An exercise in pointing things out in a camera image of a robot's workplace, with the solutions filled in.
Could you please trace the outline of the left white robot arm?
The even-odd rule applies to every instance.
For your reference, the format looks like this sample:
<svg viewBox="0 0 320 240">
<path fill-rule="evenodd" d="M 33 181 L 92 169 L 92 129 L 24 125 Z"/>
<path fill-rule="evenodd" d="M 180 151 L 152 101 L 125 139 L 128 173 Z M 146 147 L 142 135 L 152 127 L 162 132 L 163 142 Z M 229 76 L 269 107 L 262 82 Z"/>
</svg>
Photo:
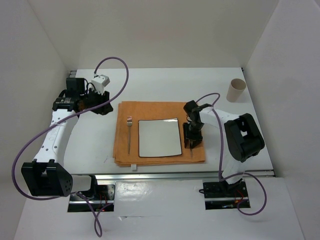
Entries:
<svg viewBox="0 0 320 240">
<path fill-rule="evenodd" d="M 66 148 L 79 117 L 74 116 L 110 99 L 104 88 L 109 77 L 95 75 L 91 82 L 85 78 L 68 77 L 52 105 L 51 125 L 42 146 L 32 162 L 22 165 L 21 173 L 32 196 L 66 197 L 73 188 L 73 177 L 64 169 Z"/>
</svg>

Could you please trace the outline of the beige paper cup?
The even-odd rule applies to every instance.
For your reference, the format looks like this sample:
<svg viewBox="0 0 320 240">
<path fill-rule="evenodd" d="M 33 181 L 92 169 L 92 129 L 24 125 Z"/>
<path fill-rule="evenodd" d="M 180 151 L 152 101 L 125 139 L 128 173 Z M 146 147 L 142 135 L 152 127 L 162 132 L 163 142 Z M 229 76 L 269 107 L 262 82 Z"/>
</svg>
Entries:
<svg viewBox="0 0 320 240">
<path fill-rule="evenodd" d="M 236 102 L 246 88 L 247 84 L 244 80 L 240 78 L 232 79 L 227 91 L 226 99 L 231 103 Z"/>
</svg>

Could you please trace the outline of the orange cloth placemat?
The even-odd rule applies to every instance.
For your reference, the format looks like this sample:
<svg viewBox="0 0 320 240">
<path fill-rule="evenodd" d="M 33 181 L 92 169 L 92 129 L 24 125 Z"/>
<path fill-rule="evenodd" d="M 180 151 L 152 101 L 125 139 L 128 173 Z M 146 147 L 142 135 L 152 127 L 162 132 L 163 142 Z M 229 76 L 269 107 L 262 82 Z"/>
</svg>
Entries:
<svg viewBox="0 0 320 240">
<path fill-rule="evenodd" d="M 139 156 L 139 120 L 162 120 L 178 118 L 180 140 L 184 140 L 183 123 L 186 113 L 184 102 L 160 101 L 123 101 L 118 104 L 116 131 L 113 146 L 114 162 L 121 167 L 175 164 L 201 164 L 206 160 L 204 143 L 193 148 L 193 158 L 190 149 L 182 148 L 182 154 L 170 157 L 140 157 Z M 130 129 L 130 154 L 128 154 L 127 117 L 132 116 Z"/>
</svg>

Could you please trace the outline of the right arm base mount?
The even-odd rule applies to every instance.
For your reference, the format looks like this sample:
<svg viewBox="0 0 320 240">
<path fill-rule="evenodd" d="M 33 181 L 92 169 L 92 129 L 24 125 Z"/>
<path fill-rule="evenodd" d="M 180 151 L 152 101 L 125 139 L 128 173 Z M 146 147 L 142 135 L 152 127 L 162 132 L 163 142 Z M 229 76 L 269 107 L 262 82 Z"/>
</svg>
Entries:
<svg viewBox="0 0 320 240">
<path fill-rule="evenodd" d="M 246 183 L 240 179 L 234 184 L 226 181 L 204 182 L 198 191 L 204 196 L 206 210 L 226 210 L 251 207 Z"/>
</svg>

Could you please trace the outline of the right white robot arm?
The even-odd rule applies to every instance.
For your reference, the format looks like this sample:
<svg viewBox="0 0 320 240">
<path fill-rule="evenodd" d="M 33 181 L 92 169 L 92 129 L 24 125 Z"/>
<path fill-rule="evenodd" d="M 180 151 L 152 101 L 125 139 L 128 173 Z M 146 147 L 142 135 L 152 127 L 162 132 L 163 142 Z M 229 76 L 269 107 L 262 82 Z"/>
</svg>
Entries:
<svg viewBox="0 0 320 240">
<path fill-rule="evenodd" d="M 228 113 L 207 103 L 198 105 L 194 100 L 187 102 L 183 110 L 187 115 L 187 122 L 182 124 L 186 149 L 192 150 L 202 143 L 204 125 L 219 129 L 218 190 L 223 196 L 230 196 L 246 171 L 246 161 L 265 147 L 253 116 Z"/>
</svg>

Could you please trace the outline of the white square plate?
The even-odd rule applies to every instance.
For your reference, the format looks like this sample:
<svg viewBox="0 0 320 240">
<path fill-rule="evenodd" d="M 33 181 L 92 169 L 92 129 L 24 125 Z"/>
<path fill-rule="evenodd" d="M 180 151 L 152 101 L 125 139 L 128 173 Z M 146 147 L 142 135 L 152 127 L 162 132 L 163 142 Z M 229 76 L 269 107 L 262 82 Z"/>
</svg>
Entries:
<svg viewBox="0 0 320 240">
<path fill-rule="evenodd" d="M 182 154 L 178 118 L 139 120 L 138 154 L 141 158 L 174 157 Z"/>
</svg>

